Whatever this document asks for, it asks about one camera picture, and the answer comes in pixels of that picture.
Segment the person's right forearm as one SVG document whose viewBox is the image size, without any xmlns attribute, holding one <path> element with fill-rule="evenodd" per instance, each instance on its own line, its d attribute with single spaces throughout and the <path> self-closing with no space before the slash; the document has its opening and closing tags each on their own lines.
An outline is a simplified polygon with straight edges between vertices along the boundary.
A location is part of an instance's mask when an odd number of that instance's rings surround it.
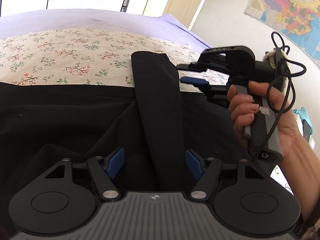
<svg viewBox="0 0 320 240">
<path fill-rule="evenodd" d="M 299 132 L 281 134 L 280 145 L 284 155 L 280 169 L 307 220 L 319 200 L 319 158 Z"/>
</svg>

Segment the person's right hand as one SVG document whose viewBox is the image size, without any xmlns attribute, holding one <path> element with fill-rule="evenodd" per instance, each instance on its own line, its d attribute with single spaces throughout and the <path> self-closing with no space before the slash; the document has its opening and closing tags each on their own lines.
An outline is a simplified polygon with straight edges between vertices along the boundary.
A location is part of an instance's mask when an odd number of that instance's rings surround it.
<svg viewBox="0 0 320 240">
<path fill-rule="evenodd" d="M 249 81 L 249 90 L 253 94 L 261 97 L 266 97 L 268 83 L 258 83 Z M 270 90 L 270 102 L 275 109 L 280 110 L 285 96 L 282 92 L 272 87 Z M 253 96 L 248 94 L 239 94 L 235 85 L 231 85 L 227 99 L 229 101 L 228 110 L 231 114 L 231 120 L 234 123 L 234 132 L 239 139 L 240 144 L 247 148 L 247 140 L 244 138 L 244 128 L 251 125 L 255 115 L 259 111 L 259 105 L 254 103 Z M 280 146 L 283 154 L 291 151 L 291 146 L 294 145 L 297 138 L 301 137 L 295 116 L 292 111 L 283 113 L 278 122 L 278 132 Z"/>
</svg>

